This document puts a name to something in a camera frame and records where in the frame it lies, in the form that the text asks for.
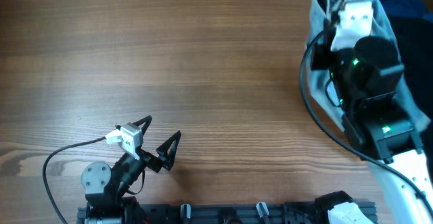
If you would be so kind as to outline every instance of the light blue cloth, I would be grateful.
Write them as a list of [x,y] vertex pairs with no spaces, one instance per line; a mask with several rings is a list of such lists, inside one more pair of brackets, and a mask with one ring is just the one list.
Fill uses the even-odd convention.
[[[323,30],[324,21],[326,19],[331,20],[331,13],[339,10],[344,2],[347,1],[372,1],[374,14],[371,35],[391,40],[397,46],[396,37],[379,0],[311,0],[310,34],[307,41],[308,43],[310,43],[314,37]],[[311,95],[343,131],[341,123],[342,110],[333,107],[324,96],[325,83],[329,79],[328,72],[311,71],[309,66],[307,76]],[[397,85],[396,99],[410,115],[415,124],[415,128],[419,132],[426,129],[430,123],[430,119],[415,105],[404,77],[402,77]]]

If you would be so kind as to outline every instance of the black wire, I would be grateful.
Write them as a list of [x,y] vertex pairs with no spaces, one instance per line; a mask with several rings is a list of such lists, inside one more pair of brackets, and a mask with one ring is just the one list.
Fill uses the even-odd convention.
[[47,165],[48,162],[51,158],[53,158],[53,156],[55,156],[57,153],[63,151],[63,150],[67,150],[70,148],[74,148],[74,147],[78,147],[78,146],[83,146],[83,145],[89,145],[91,143],[96,143],[99,141],[104,140],[105,137],[100,137],[99,139],[94,139],[92,141],[88,141],[88,142],[84,142],[84,143],[76,143],[76,144],[72,144],[72,145],[67,145],[65,147],[62,147],[56,151],[54,151],[53,153],[51,153],[47,159],[45,160],[44,164],[43,164],[43,168],[42,168],[42,178],[43,178],[43,184],[45,185],[45,190],[47,190],[47,194],[48,194],[48,198],[49,201],[51,201],[51,204],[53,205],[53,208],[55,210],[55,212],[57,213],[57,215],[59,216],[60,220],[62,221],[63,224],[68,224],[65,220],[65,218],[62,216],[62,214],[60,213],[59,208],[57,207],[57,204],[55,204],[55,201],[53,199],[53,195],[51,194],[51,191],[49,190],[49,186],[48,186],[48,181],[47,181]]
[[399,177],[400,179],[402,179],[404,182],[406,182],[409,186],[411,186],[413,188],[413,190],[416,193],[416,196],[422,200],[422,202],[424,203],[424,205],[427,208],[427,211],[430,214],[430,217],[433,218],[433,209],[430,206],[430,203],[427,200],[427,197],[425,194],[422,193],[421,190],[419,190],[419,188],[411,181],[409,180],[407,177],[405,177],[403,174],[401,174],[400,172],[398,172],[397,170],[393,169],[392,167],[377,161],[357,150],[355,150],[354,148],[348,146],[347,144],[345,144],[343,141],[341,141],[340,139],[338,139],[335,135],[333,135],[330,131],[328,131],[325,126],[322,124],[322,122],[320,121],[319,117],[313,112],[313,109],[311,108],[310,102],[308,101],[308,97],[307,97],[307,93],[306,93],[306,89],[305,89],[305,84],[304,84],[304,75],[305,75],[305,67],[307,65],[307,58],[311,52],[311,50],[313,49],[314,45],[319,41],[320,38],[324,37],[325,35],[334,32],[335,31],[335,27],[331,26],[330,28],[327,28],[325,30],[322,30],[307,46],[304,56],[302,57],[302,62],[300,64],[300,76],[299,76],[299,87],[300,87],[300,92],[301,92],[301,96],[302,96],[302,100],[304,102],[304,105],[306,107],[306,110],[309,112],[311,118],[313,118],[313,120],[315,121],[315,123],[317,124],[317,126],[328,136],[330,137],[332,140],[334,140],[337,144],[339,144],[341,147],[343,147],[344,149],[348,150],[349,152],[357,155],[359,158],[369,161],[372,164],[375,164],[378,167],[381,167],[384,170],[387,170],[388,172],[396,175],[397,177]]
[[325,95],[326,95],[326,98],[329,100],[329,102],[334,106],[334,107],[341,107],[341,104],[340,105],[335,105],[335,103],[332,101],[332,99],[331,99],[331,97],[329,96],[329,93],[327,92],[327,88],[329,87],[329,84],[332,82],[332,80],[331,79],[329,79],[327,82],[326,82],[326,85],[325,85]]

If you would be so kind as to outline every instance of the wooden tabletop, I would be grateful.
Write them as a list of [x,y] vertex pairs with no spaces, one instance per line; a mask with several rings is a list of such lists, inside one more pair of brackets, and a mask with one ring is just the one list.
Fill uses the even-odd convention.
[[[142,204],[282,203],[344,190],[377,202],[391,223],[365,163],[301,102],[309,5],[0,0],[0,222],[59,223],[41,177],[48,154],[152,115],[145,150],[177,130],[182,138],[170,172],[146,171]],[[101,142],[51,160],[49,185],[69,223],[86,205],[82,170],[121,155]]]

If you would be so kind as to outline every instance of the wood grain surface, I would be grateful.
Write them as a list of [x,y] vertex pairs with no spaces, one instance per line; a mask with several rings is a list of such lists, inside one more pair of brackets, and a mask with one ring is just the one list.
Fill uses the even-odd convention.
[[[142,204],[282,203],[342,189],[377,202],[380,223],[392,223],[366,165],[302,105],[309,5],[0,0],[0,223],[59,223],[41,177],[48,154],[149,114],[145,150],[183,135],[172,171],[146,171]],[[69,223],[86,205],[82,170],[121,155],[101,142],[51,160]]]

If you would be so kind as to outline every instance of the black base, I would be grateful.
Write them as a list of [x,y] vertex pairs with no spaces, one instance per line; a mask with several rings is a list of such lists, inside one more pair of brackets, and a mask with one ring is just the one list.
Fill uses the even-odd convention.
[[[357,202],[359,208],[373,223],[378,222],[374,202]],[[286,202],[284,204],[269,204],[269,220],[272,224],[319,224],[315,223],[311,213],[313,202]],[[180,224],[180,206],[168,204],[142,204],[142,209],[150,218],[150,224]],[[263,224],[256,206],[226,205],[226,206],[191,206],[190,224],[222,224],[219,213],[223,209],[232,208],[243,224]]]

